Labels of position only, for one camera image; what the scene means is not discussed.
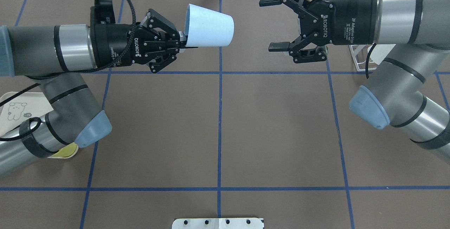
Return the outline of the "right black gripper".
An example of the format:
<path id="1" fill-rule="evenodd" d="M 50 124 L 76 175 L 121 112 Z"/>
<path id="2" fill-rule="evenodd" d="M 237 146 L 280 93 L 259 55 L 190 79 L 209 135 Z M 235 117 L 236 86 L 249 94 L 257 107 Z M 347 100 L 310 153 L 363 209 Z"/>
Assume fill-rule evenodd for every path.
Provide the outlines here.
<path id="1" fill-rule="evenodd" d="M 284 4 L 298 16 L 299 37 L 270 43 L 269 52 L 286 52 L 295 63 L 326 61 L 327 45 L 367 45 L 375 40 L 377 0 L 260 0 Z"/>

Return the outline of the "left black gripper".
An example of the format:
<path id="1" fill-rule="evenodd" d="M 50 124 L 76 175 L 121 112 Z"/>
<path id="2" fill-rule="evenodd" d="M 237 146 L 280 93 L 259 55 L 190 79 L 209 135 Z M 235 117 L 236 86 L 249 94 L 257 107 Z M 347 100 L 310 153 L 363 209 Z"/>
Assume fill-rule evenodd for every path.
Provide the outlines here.
<path id="1" fill-rule="evenodd" d="M 90 38 L 97 67 L 147 64 L 151 72 L 175 61 L 179 52 L 196 49 L 185 46 L 187 36 L 153 9 L 149 9 L 142 23 L 137 23 L 134 35 L 132 25 L 101 23 L 94 9 L 90 14 Z"/>

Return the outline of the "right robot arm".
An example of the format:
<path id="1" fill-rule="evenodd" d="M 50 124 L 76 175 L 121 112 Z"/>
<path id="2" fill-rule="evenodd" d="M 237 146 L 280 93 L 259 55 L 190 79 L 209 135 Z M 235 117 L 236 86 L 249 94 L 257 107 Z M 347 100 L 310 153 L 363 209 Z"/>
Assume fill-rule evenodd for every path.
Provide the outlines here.
<path id="1" fill-rule="evenodd" d="M 419 91 L 449 59 L 449 0 L 260 0 L 298 16 L 299 37 L 270 43 L 295 63 L 326 61 L 327 45 L 394 44 L 349 109 L 376 129 L 402 130 L 449 163 L 449 110 Z"/>

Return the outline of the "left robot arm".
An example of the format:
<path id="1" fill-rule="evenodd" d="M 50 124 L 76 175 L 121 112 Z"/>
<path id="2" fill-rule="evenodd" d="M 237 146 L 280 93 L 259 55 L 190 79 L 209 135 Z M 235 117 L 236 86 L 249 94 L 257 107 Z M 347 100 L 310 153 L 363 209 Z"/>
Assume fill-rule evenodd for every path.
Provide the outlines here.
<path id="1" fill-rule="evenodd" d="M 116 24 L 111 7 L 91 7 L 90 25 L 1 26 L 1 76 L 28 77 L 52 107 L 1 136 L 1 176 L 111 132 L 82 72 L 133 63 L 159 72 L 187 48 L 187 39 L 187 32 L 153 9 L 141 23 Z"/>

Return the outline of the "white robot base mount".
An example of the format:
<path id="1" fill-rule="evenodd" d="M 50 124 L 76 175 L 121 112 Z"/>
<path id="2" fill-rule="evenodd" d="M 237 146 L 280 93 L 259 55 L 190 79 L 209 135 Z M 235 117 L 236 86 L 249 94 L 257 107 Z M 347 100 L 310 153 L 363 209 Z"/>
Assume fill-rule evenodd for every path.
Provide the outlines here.
<path id="1" fill-rule="evenodd" d="M 175 219 L 172 229 L 264 229 L 264 219 L 236 218 L 182 218 Z"/>

